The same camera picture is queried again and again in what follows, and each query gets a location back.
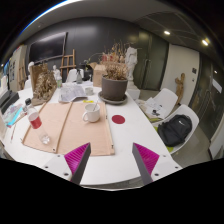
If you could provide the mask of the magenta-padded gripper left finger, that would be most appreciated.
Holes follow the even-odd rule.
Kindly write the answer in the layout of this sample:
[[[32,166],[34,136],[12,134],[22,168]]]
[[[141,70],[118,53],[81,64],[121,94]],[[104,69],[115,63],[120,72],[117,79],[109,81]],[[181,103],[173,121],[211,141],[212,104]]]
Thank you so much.
[[[86,143],[65,155],[55,155],[43,166],[43,169],[79,185],[90,154],[91,144]]]

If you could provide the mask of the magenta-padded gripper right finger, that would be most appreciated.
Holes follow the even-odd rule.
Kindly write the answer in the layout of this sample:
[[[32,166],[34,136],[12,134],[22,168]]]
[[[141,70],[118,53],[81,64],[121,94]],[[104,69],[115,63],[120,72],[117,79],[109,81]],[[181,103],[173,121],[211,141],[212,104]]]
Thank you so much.
[[[132,153],[143,185],[150,184],[182,169],[169,154],[158,154],[137,143],[133,144]]]

